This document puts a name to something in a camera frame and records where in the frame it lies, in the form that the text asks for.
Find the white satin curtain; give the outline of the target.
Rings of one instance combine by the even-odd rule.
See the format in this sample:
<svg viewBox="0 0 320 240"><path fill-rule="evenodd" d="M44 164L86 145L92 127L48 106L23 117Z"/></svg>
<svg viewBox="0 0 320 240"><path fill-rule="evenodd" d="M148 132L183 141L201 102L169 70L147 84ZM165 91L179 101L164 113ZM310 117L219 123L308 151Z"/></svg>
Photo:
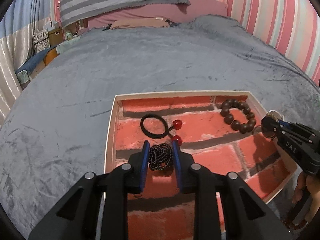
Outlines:
<svg viewBox="0 0 320 240"><path fill-rule="evenodd" d="M31 57L35 31L49 21L44 18L1 38L1 124L22 92L15 71Z"/></svg>

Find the brown cardboard box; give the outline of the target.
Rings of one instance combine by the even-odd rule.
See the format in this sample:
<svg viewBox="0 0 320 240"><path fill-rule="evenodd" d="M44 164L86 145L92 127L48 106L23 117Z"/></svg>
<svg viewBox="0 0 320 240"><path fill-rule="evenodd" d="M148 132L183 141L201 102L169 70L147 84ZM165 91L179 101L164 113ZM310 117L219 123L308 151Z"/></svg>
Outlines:
<svg viewBox="0 0 320 240"><path fill-rule="evenodd" d="M57 46L64 41L63 30L61 27L48 32L48 38L51 46Z"/></svg>

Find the white tray with red lining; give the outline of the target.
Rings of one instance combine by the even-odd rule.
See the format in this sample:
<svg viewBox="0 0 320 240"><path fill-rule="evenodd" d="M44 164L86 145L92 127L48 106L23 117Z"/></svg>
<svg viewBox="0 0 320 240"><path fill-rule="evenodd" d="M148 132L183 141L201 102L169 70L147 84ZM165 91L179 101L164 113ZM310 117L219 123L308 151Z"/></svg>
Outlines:
<svg viewBox="0 0 320 240"><path fill-rule="evenodd" d="M260 122L266 115L261 103L247 91L181 91L117 95L111 108L104 171L111 172L139 152L152 133L171 128L151 145L181 139L181 150L196 163L225 175L236 172L256 194L270 202L290 181L295 162L256 125L250 133L232 130L220 115L227 99L246 102ZM141 194L128 196L129 239L192 239L194 196L180 194L174 171L148 171Z"/></svg>

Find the pink bed headboard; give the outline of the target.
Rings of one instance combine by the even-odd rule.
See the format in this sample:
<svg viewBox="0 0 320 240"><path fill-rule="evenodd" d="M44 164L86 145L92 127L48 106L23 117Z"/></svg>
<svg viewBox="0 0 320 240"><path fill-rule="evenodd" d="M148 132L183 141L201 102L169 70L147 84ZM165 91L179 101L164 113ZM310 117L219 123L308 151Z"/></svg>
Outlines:
<svg viewBox="0 0 320 240"><path fill-rule="evenodd" d="M202 15L227 16L227 4L218 0L189 0L190 4L148 4L119 9L88 19L88 28L102 28L117 20L161 17L174 23L190 22Z"/></svg>

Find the grey plush blanket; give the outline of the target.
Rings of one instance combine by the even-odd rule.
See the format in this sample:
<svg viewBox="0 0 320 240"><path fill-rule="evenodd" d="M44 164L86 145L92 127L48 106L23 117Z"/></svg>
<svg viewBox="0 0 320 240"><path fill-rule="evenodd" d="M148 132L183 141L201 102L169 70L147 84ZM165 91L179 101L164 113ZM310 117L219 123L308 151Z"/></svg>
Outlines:
<svg viewBox="0 0 320 240"><path fill-rule="evenodd" d="M319 128L319 88L232 18L94 29L40 72L1 127L1 205L19 233L28 237L85 172L103 171L116 95L170 90L247 90Z"/></svg>

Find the beige folded cloth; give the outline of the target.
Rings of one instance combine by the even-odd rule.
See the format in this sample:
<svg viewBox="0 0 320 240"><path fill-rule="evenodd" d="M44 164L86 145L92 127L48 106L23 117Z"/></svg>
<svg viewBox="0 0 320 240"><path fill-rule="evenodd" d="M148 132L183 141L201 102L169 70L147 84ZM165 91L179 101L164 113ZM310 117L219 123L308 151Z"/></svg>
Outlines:
<svg viewBox="0 0 320 240"><path fill-rule="evenodd" d="M129 18L117 20L111 24L113 29L133 29L133 28L167 28L170 24L164 18Z"/></svg>

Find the black braided cord amber pendant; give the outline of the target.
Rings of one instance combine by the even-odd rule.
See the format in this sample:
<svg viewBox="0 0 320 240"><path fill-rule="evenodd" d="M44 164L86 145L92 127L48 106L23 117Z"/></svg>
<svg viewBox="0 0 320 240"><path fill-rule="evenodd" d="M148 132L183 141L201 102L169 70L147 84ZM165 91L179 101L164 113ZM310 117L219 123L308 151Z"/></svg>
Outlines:
<svg viewBox="0 0 320 240"><path fill-rule="evenodd" d="M149 149L149 169L158 172L160 176L169 177L173 173L173 151L169 144L153 145Z"/></svg>

